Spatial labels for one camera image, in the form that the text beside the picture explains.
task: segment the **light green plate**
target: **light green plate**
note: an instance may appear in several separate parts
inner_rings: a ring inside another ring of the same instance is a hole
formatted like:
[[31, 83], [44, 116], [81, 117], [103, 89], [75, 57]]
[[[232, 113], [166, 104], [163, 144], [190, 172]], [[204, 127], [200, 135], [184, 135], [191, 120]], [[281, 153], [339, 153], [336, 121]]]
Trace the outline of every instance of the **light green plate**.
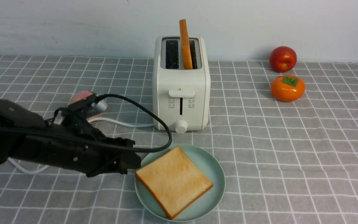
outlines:
[[142, 167], [180, 146], [190, 160], [211, 180], [213, 187], [183, 210], [174, 220], [169, 220], [146, 187], [135, 179], [135, 190], [140, 202], [155, 216], [171, 222], [189, 222], [207, 215], [223, 197], [226, 182], [219, 162], [207, 151], [187, 144], [172, 144], [161, 152], [150, 153], [142, 160]]

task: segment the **white toaster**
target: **white toaster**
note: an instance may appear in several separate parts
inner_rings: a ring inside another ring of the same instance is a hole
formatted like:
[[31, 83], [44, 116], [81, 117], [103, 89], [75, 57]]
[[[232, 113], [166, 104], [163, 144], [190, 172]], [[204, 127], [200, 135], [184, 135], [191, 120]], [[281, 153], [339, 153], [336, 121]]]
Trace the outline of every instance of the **white toaster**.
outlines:
[[[189, 37], [193, 69], [185, 69], [179, 36], [155, 42], [153, 113], [177, 133], [198, 131], [209, 120], [211, 77], [202, 37]], [[159, 130], [164, 127], [154, 119]]]

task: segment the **peach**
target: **peach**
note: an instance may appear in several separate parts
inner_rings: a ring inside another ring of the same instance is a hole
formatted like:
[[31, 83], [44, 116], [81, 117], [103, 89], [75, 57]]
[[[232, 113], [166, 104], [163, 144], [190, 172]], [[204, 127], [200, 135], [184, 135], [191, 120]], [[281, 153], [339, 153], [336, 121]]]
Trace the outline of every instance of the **peach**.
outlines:
[[[89, 95], [92, 95], [92, 93], [89, 92], [89, 91], [78, 92], [78, 93], [73, 95], [73, 97], [71, 98], [70, 102], [68, 102], [68, 104], [70, 105], [72, 103], [75, 103], [75, 102], [77, 102], [79, 100], [82, 100], [82, 99], [88, 97]], [[98, 115], [95, 115], [95, 116], [93, 116], [91, 118], [88, 118], [88, 119], [94, 119], [94, 118], [98, 118], [100, 116], [101, 116], [101, 114], [98, 114]]]

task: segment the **white power cord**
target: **white power cord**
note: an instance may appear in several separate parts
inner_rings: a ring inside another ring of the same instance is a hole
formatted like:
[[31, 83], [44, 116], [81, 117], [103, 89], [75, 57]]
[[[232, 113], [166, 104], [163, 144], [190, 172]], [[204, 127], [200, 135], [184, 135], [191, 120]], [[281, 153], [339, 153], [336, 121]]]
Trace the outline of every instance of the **white power cord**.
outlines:
[[[106, 121], [106, 122], [114, 123], [114, 124], [117, 124], [117, 125], [129, 127], [129, 128], [147, 128], [147, 127], [154, 126], [154, 124], [127, 124], [127, 123], [120, 122], [118, 120], [108, 119], [108, 118], [94, 118], [94, 119], [89, 119], [88, 120], [89, 123], [95, 122], [95, 121]], [[23, 168], [21, 165], [19, 165], [18, 163], [16, 163], [16, 161], [14, 161], [11, 158], [8, 158], [8, 161], [11, 162], [21, 172], [26, 173], [26, 174], [38, 174], [38, 173], [41, 173], [44, 170], [49, 168], [48, 165], [45, 165], [42, 168], [37, 169], [37, 170], [27, 170], [27, 169]]]

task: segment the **apple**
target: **apple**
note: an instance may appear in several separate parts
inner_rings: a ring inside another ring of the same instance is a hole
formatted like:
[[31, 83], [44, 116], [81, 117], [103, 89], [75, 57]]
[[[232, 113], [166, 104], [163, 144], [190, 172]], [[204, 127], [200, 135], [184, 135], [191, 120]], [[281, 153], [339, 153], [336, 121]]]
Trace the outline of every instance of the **apple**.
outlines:
[[274, 49], [269, 58], [270, 67], [275, 72], [288, 72], [295, 67], [296, 60], [295, 51], [286, 46], [280, 46]]

